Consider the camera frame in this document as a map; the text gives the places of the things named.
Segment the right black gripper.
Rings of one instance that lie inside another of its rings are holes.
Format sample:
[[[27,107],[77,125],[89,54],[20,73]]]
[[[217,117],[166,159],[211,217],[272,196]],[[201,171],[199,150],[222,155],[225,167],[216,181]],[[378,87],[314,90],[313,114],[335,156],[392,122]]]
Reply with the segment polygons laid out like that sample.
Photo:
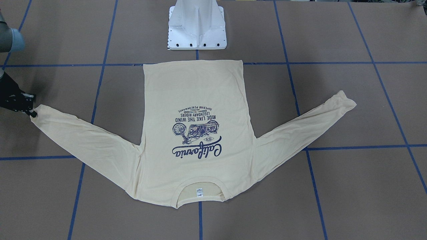
[[[21,90],[6,72],[1,73],[0,79],[0,106],[14,112],[25,112],[28,116],[36,118],[38,113],[33,110],[36,96],[26,94]]]

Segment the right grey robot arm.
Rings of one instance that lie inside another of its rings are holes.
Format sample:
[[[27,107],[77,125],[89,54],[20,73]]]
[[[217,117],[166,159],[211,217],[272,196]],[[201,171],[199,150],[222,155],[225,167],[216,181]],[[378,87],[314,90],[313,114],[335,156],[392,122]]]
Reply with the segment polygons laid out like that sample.
[[[10,28],[0,14],[0,52],[12,53],[21,51],[25,41],[18,29]],[[36,95],[26,94],[17,82],[3,69],[0,71],[0,106],[14,112],[24,112],[35,118],[38,114],[33,110]]]

